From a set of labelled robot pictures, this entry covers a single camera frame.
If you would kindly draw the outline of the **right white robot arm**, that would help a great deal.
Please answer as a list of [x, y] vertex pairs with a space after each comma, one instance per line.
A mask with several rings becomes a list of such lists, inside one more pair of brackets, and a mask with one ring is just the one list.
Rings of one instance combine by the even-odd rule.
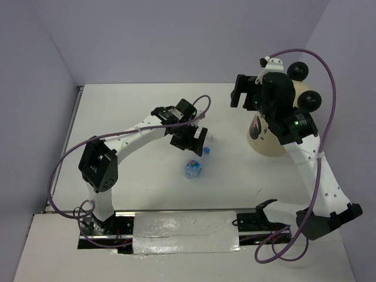
[[321, 95], [304, 83], [304, 75], [272, 72], [261, 82], [256, 76], [237, 75], [230, 106], [254, 110], [248, 137], [251, 147], [265, 156], [287, 152], [296, 165], [310, 199], [315, 203], [296, 205], [270, 199], [256, 207], [255, 224], [268, 230], [275, 223], [296, 225], [308, 240], [317, 240], [362, 215], [334, 177], [320, 145], [312, 112], [322, 102]]

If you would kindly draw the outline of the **small bottle blue cap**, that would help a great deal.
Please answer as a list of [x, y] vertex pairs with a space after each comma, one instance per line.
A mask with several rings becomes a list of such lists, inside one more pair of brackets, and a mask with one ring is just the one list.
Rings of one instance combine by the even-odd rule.
[[195, 159], [189, 160], [184, 167], [184, 175], [188, 179], [195, 179], [200, 177], [203, 168], [210, 156], [211, 149], [209, 147], [204, 147], [202, 151], [202, 156]]

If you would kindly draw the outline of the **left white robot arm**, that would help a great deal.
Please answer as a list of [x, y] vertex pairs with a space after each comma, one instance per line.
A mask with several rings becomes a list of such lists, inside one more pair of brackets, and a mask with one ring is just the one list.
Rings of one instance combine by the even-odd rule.
[[96, 230], [108, 234], [115, 228], [112, 187], [119, 178], [121, 162], [144, 145], [167, 135], [172, 137], [172, 146], [202, 156], [208, 130], [198, 126], [200, 119], [194, 105], [181, 99], [176, 106], [155, 108], [128, 133], [86, 144], [78, 168], [88, 186], [89, 199], [95, 204], [91, 218]]

